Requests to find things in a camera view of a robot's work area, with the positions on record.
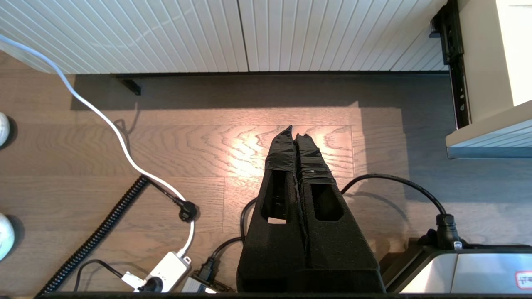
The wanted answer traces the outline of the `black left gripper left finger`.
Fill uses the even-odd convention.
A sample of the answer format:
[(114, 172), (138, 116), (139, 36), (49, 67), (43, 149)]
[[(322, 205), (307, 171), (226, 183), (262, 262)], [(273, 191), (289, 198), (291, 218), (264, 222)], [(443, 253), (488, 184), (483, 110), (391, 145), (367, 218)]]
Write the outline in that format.
[(265, 160), (237, 268), (240, 293), (306, 293), (308, 229), (300, 153), (288, 126), (275, 135)]

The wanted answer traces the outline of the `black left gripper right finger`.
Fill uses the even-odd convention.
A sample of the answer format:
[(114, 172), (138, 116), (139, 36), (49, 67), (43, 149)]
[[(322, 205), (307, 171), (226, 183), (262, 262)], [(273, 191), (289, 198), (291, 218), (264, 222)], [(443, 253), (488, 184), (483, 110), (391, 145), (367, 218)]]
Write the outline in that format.
[(297, 135), (298, 185), (306, 226), (305, 266), (294, 288), (306, 293), (383, 293), (379, 263), (320, 149)]

